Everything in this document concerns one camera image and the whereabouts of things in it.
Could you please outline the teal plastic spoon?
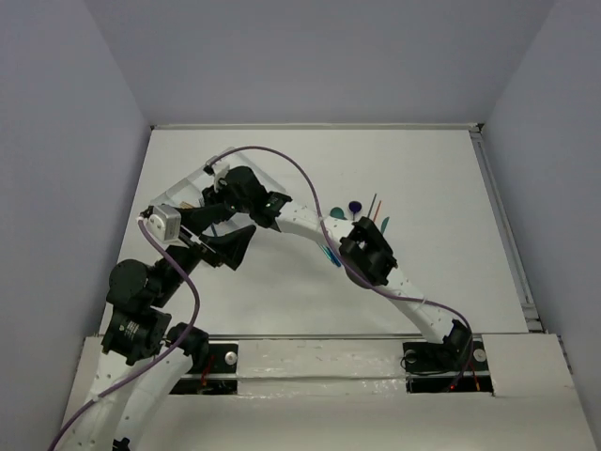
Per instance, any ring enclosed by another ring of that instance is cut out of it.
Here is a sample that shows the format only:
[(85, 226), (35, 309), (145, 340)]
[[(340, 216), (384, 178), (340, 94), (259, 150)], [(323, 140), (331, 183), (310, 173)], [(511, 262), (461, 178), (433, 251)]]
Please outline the teal plastic spoon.
[(345, 220), (346, 219), (345, 212), (340, 207), (334, 207), (334, 208), (332, 208), (330, 210), (330, 217), (335, 218), (335, 219), (340, 219), (340, 220)]

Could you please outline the blue plastic knife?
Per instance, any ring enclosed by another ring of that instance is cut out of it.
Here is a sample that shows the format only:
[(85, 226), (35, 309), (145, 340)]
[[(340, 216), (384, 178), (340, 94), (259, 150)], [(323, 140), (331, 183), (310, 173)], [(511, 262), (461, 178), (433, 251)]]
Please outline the blue plastic knife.
[(336, 257), (334, 252), (329, 247), (322, 246), (322, 251), (332, 264), (334, 264), (338, 268), (342, 266), (340, 260)]

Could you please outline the dark purple plastic spoon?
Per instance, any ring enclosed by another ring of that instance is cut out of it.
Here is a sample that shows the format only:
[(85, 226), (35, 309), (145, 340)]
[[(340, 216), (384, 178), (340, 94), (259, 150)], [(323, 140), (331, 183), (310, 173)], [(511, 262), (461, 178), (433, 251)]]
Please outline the dark purple plastic spoon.
[(362, 203), (356, 200), (348, 203), (348, 210), (351, 214), (351, 218), (355, 219), (356, 216), (362, 211)]

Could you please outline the orange chopstick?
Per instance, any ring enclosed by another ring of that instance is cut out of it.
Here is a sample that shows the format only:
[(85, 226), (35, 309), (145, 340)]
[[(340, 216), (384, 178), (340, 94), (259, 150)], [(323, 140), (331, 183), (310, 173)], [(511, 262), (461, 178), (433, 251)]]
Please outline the orange chopstick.
[(373, 216), (373, 221), (374, 221), (374, 222), (376, 222), (376, 220), (377, 220), (377, 217), (378, 217), (378, 214), (379, 214), (379, 211), (380, 211), (380, 208), (381, 208), (381, 204), (382, 204), (382, 201), (381, 201), (381, 199), (380, 199), (380, 200), (378, 201), (378, 204), (377, 204), (377, 207), (376, 207), (376, 210), (375, 210), (374, 216)]

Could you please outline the green plastic knife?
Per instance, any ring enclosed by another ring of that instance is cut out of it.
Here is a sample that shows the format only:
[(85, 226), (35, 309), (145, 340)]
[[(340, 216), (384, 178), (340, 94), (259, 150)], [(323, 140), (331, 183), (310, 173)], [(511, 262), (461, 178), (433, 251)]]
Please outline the green plastic knife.
[(382, 222), (381, 222), (381, 225), (380, 225), (380, 229), (379, 229), (379, 230), (380, 230), (380, 233), (382, 233), (382, 234), (384, 234), (384, 233), (385, 233), (385, 230), (386, 230), (386, 228), (387, 228), (387, 226), (388, 226), (388, 223), (389, 223), (389, 222), (390, 222), (390, 216), (387, 216), (387, 217), (385, 217), (385, 218), (382, 220)]

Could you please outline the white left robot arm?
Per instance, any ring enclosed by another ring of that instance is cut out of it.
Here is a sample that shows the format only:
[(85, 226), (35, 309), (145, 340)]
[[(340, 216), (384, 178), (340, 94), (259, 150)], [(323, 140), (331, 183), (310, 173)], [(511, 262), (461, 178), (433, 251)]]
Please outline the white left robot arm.
[(238, 208), (213, 205), (145, 210), (137, 225), (160, 254), (153, 264), (128, 258), (109, 275), (112, 314), (84, 404), (59, 429), (52, 450), (132, 450), (159, 404), (187, 371), (209, 365), (208, 334), (195, 323), (202, 311), (196, 267), (236, 269), (256, 228), (224, 235), (206, 229)]

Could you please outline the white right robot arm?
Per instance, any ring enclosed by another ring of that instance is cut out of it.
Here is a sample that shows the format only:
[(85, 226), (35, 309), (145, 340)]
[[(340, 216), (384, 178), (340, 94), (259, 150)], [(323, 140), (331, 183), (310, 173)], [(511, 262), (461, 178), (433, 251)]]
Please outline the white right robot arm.
[(213, 177), (213, 188), (203, 192), (207, 203), (222, 202), (258, 226), (330, 248), (353, 283), (385, 297), (433, 344), (432, 356), (439, 366), (453, 368), (466, 358), (472, 341), (469, 327), (457, 314), (427, 301), (412, 285), (373, 221), (320, 216), (287, 194), (267, 191), (248, 166), (216, 163), (204, 171)]

